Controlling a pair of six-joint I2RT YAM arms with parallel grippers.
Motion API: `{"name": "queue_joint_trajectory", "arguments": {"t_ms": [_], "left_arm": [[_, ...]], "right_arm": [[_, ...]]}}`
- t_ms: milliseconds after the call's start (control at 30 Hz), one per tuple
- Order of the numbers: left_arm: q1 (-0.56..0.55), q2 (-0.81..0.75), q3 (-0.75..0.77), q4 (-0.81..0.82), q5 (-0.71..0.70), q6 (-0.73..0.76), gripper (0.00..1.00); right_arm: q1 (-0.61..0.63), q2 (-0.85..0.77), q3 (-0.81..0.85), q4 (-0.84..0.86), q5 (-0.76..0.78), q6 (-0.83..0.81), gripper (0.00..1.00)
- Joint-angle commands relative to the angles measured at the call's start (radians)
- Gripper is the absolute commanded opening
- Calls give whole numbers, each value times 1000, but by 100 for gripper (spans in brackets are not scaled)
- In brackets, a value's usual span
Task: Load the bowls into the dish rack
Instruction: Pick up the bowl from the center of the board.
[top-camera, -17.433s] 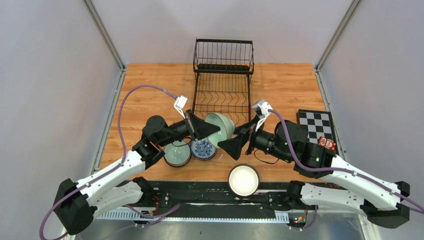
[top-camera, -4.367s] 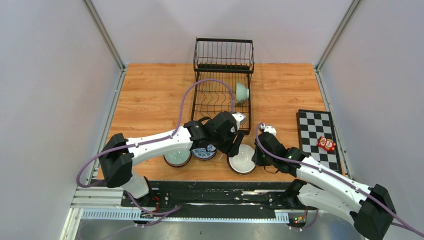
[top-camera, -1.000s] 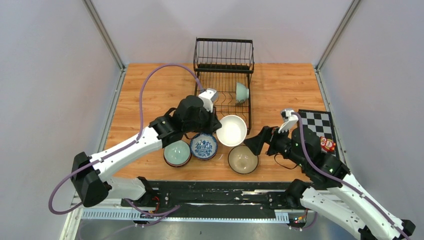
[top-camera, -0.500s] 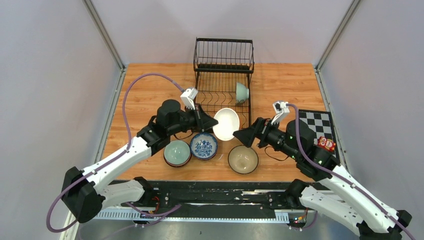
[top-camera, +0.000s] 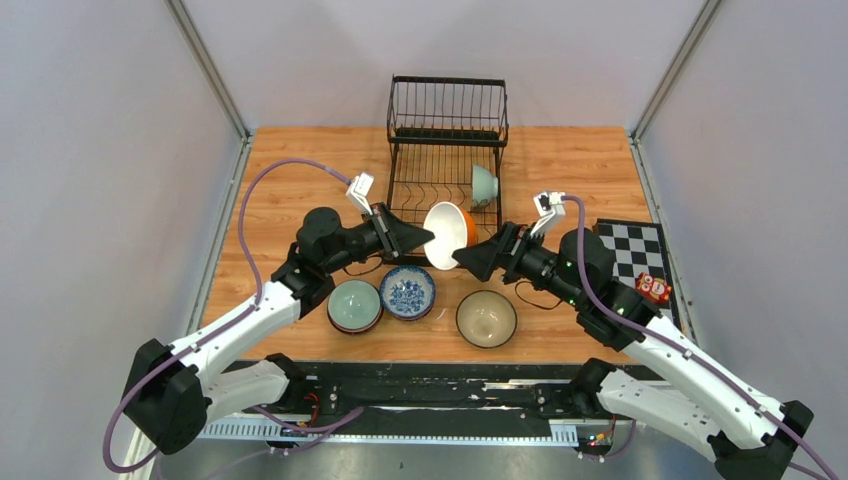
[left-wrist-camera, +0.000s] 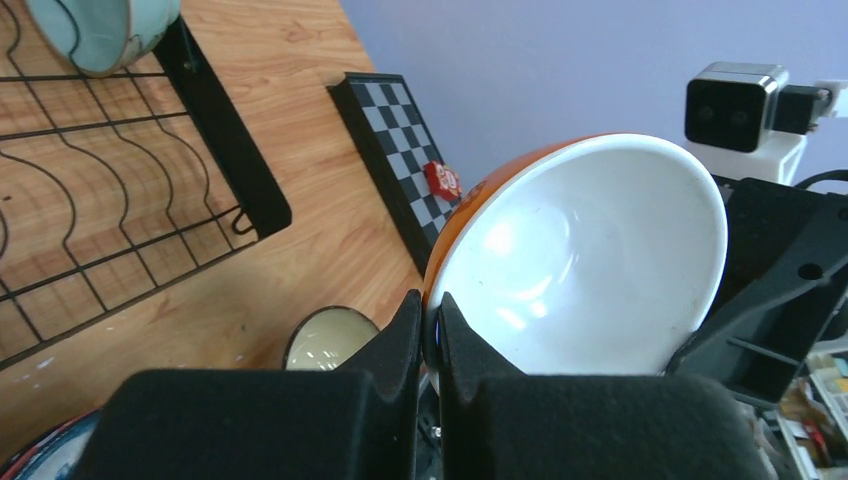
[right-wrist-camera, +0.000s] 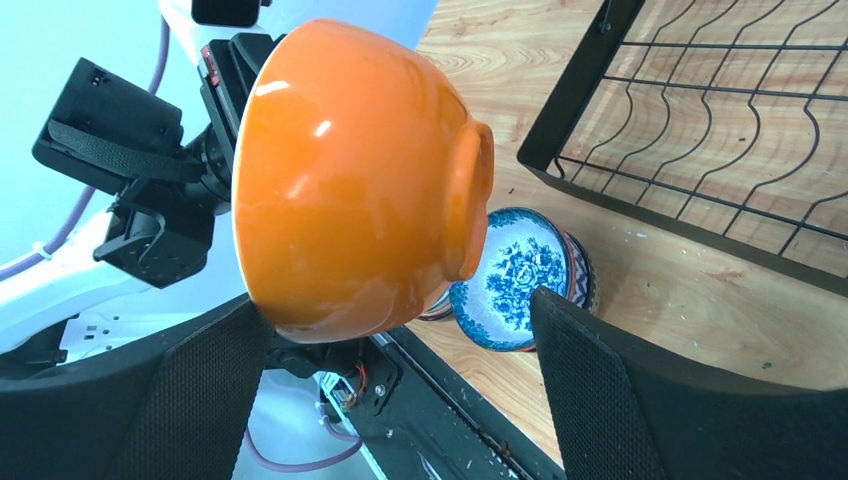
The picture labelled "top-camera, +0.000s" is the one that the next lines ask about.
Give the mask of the blue floral bowl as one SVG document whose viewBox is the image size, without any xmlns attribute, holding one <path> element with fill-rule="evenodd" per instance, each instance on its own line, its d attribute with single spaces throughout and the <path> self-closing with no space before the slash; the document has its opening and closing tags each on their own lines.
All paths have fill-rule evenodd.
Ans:
<svg viewBox="0 0 848 480">
<path fill-rule="evenodd" d="M 378 288 L 383 308 L 403 321 L 426 316 L 435 304 L 436 286 L 421 267 L 401 265 L 389 270 Z"/>
</svg>

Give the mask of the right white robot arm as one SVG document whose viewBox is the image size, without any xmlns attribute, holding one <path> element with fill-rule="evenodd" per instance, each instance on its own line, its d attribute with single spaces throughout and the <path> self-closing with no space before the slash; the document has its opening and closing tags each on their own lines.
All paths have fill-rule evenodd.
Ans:
<svg viewBox="0 0 848 480">
<path fill-rule="evenodd" d="M 591 230 L 565 234 L 553 252 L 507 222 L 490 240 L 452 256 L 480 281 L 502 269 L 504 283 L 527 280 L 571 305 L 590 337 L 680 393 L 653 390 L 590 359 L 570 392 L 580 415 L 592 418 L 604 410 L 643 422 L 698 451 L 724 479 L 780 479 L 792 466 L 812 411 L 762 394 L 709 358 L 656 304 L 615 277 L 615 252 Z"/>
</svg>

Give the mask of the white bowl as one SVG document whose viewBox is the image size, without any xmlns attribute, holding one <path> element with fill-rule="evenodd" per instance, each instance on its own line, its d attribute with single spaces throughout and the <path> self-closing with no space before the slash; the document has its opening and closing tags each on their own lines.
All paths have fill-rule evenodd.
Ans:
<svg viewBox="0 0 848 480">
<path fill-rule="evenodd" d="M 435 204 L 425 217 L 423 228 L 434 235 L 423 246 L 425 257 L 439 270 L 456 268 L 459 263 L 453 253 L 478 243 L 478 230 L 471 215 L 451 202 Z"/>
</svg>

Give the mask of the celadon bowl brown rim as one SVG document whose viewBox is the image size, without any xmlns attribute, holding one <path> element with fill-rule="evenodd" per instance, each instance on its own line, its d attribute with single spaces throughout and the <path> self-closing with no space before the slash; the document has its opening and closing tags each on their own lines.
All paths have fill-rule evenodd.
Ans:
<svg viewBox="0 0 848 480">
<path fill-rule="evenodd" d="M 488 206 L 497 199 L 499 179 L 487 168 L 474 164 L 472 166 L 472 207 L 480 209 Z"/>
</svg>

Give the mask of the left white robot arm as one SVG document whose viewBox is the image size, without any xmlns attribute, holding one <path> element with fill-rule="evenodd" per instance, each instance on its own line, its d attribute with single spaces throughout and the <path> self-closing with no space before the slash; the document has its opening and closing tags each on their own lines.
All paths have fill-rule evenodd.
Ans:
<svg viewBox="0 0 848 480">
<path fill-rule="evenodd" d="M 346 228 L 329 207 L 309 211 L 286 261 L 240 306 L 168 345 L 152 339 L 135 353 L 124 388 L 123 413 L 170 455 L 188 446 L 210 422 L 271 403 L 298 411 L 306 386 L 282 354 L 246 369 L 230 365 L 261 340 L 313 311 L 335 287 L 332 275 L 372 255 L 402 256 L 434 239 L 383 203 Z"/>
</svg>

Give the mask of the beige bowl black rim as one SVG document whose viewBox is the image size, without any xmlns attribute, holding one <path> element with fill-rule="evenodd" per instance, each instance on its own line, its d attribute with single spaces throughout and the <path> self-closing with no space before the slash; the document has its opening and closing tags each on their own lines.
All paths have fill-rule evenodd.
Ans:
<svg viewBox="0 0 848 480">
<path fill-rule="evenodd" d="M 483 349 L 508 343 L 518 329 L 518 314 L 512 302 L 493 290 L 479 290 L 459 303 L 455 323 L 461 337 Z"/>
</svg>

